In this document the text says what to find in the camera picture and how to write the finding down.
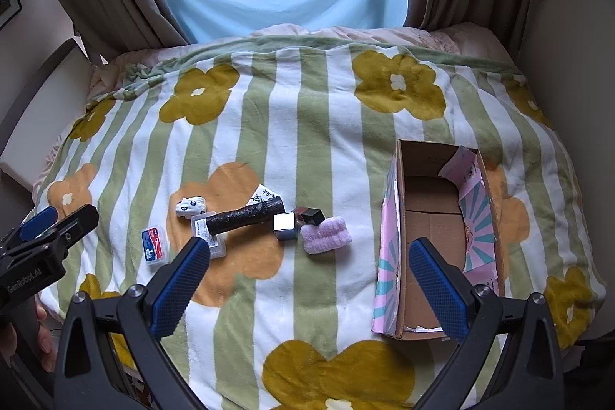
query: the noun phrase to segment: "silver metal cube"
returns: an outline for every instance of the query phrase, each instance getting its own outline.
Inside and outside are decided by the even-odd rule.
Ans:
[[[297,224],[294,219],[294,212],[274,215],[273,232],[278,240],[296,240]]]

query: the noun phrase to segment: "blue gripper pad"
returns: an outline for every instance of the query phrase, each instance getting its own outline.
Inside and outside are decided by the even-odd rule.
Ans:
[[[421,286],[444,333],[461,344],[469,332],[468,319],[472,316],[469,314],[469,308],[474,301],[471,294],[470,296],[465,294],[465,298],[460,294],[459,287],[451,281],[454,278],[457,279],[455,281],[459,281],[459,277],[450,275],[456,270],[460,278],[467,282],[468,293],[470,293],[470,283],[458,268],[444,261],[427,238],[419,238],[410,244],[408,258],[410,270]]]
[[[209,268],[209,256],[209,244],[202,238],[193,237],[173,262],[163,266],[151,279],[148,285],[150,292],[155,292],[153,289],[162,284],[162,289],[151,304],[150,332],[156,340],[175,331],[190,298]]]
[[[22,242],[34,240],[51,225],[55,224],[57,220],[58,211],[49,206],[21,225],[21,228],[19,228],[19,238]]]

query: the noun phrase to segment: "small plastic case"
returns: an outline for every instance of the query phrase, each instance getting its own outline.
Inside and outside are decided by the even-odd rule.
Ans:
[[[141,242],[146,263],[166,264],[168,262],[168,241],[163,227],[144,228],[141,231]]]
[[[209,244],[210,258],[224,257],[226,255],[226,246],[224,245],[224,234],[210,235],[207,230],[207,224],[205,218],[213,216],[216,212],[206,212],[205,214],[199,214],[191,218],[193,236],[200,237]]]

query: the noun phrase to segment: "human hand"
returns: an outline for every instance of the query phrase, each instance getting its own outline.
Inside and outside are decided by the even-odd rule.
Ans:
[[[53,347],[51,332],[42,324],[47,318],[45,308],[36,302],[36,318],[39,320],[38,344],[41,349],[41,365],[47,372],[53,372],[57,353]],[[11,324],[0,330],[0,352],[8,364],[17,350],[17,334]]]
[[[38,301],[36,302],[36,318],[39,320],[39,333],[38,342],[39,348],[41,348],[41,365],[47,372],[53,372],[55,368],[55,359],[57,352],[53,347],[53,337],[51,332],[42,323],[47,318],[47,312],[45,308]]]

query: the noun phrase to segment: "picture frame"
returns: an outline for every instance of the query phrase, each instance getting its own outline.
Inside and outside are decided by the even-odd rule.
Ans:
[[[19,0],[0,0],[0,30],[21,10]]]

